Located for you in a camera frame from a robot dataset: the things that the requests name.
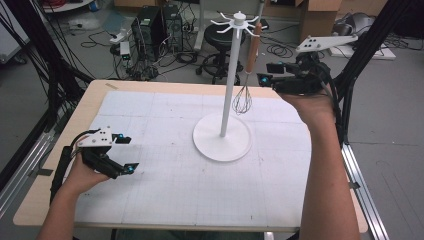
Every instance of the table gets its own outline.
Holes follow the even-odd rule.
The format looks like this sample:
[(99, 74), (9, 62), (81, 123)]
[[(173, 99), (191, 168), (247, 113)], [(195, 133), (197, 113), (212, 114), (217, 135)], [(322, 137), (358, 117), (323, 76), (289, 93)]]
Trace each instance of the table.
[[(165, 93), (165, 94), (201, 94), (205, 96), (220, 96), (225, 92), (225, 86), (218, 85), (196, 85), (196, 84), (175, 84), (175, 83), (153, 83), (153, 82), (124, 82), (96, 80), (92, 82), (83, 96), (80, 104), (72, 115), (62, 135), (57, 141), (56, 146), (51, 152), (43, 168), (55, 169), (60, 156), (62, 146), (69, 144), (72, 139), (80, 132), (90, 127), (90, 124), (96, 117), (104, 97), (108, 91), (131, 91), (144, 93)], [(255, 98), (278, 99), (269, 88), (251, 88), (251, 94)], [(18, 209), (14, 223), (24, 226), (39, 226), (48, 211), (49, 188), (52, 176), (38, 176), (27, 193), (23, 203)], [(364, 220), (362, 211), (359, 207), (354, 194), (352, 195), (358, 216), (358, 222), (361, 232), (367, 230), (367, 224)], [(149, 228), (149, 229), (187, 229), (187, 230), (255, 230), (255, 231), (293, 231), (294, 228), (284, 226), (258, 227), (258, 226), (188, 226), (173, 225), (172, 223), (161, 224), (111, 224), (111, 223), (77, 223), (77, 226), (96, 226), (96, 227), (115, 227), (115, 228)]]

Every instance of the wrist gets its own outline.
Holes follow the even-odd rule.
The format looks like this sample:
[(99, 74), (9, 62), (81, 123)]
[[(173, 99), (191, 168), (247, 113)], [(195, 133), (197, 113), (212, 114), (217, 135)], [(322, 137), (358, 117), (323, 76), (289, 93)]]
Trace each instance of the wrist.
[(61, 195), (69, 200), (78, 200), (79, 195), (81, 194), (78, 191), (72, 190), (70, 187), (68, 187), (66, 184), (63, 184), (62, 187), (57, 192), (57, 195)]
[(305, 120), (309, 131), (315, 132), (323, 128), (334, 127), (334, 115), (332, 113), (319, 112)]

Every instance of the stand base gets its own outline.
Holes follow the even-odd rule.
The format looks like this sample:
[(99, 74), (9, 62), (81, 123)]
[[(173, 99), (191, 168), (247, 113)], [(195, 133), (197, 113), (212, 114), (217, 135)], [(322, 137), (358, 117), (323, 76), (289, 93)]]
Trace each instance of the stand base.
[(229, 116), (227, 132), (221, 137), (221, 114), (210, 114), (200, 119), (193, 131), (197, 149), (206, 157), (220, 162), (237, 160), (252, 146), (249, 127), (239, 118)]

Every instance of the whisk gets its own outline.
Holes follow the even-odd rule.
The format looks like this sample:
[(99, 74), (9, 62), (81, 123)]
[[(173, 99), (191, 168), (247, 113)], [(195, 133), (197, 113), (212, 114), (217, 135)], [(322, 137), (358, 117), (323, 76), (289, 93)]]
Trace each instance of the whisk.
[[(259, 36), (262, 31), (262, 24), (258, 22), (255, 26), (254, 34)], [(252, 106), (252, 97), (250, 96), (249, 88), (247, 87), (247, 82), (249, 80), (250, 73), (252, 73), (253, 64), (256, 60), (256, 52), (258, 51), (259, 46), (259, 37), (252, 36), (252, 41), (250, 42), (249, 56), (246, 64), (246, 79), (244, 81), (243, 87), (237, 93), (233, 99), (233, 110), (238, 114), (247, 113)]]

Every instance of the white board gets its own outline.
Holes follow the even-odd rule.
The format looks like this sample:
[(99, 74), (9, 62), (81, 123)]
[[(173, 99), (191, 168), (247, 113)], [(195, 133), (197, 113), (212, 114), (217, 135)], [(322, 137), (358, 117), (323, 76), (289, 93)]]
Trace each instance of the white board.
[(234, 162), (211, 161), (196, 150), (192, 133), (203, 116), (221, 113), (223, 103), (223, 96), (109, 92), (91, 129), (111, 126), (113, 133), (132, 137), (108, 154), (121, 164), (140, 165), (133, 175), (83, 194), (76, 221), (298, 227), (311, 154), (306, 125), (283, 100), (254, 98), (251, 110), (238, 116), (252, 132), (250, 151)]
[[(342, 45), (342, 46), (329, 48), (328, 52), (330, 53), (332, 57), (350, 58), (352, 57), (355, 51), (353, 51), (351, 45)], [(386, 47), (386, 45), (382, 44), (381, 50), (378, 50), (377, 52), (375, 52), (372, 59), (395, 60), (396, 56), (395, 54), (393, 54), (392, 51), (390, 51), (390, 49)]]

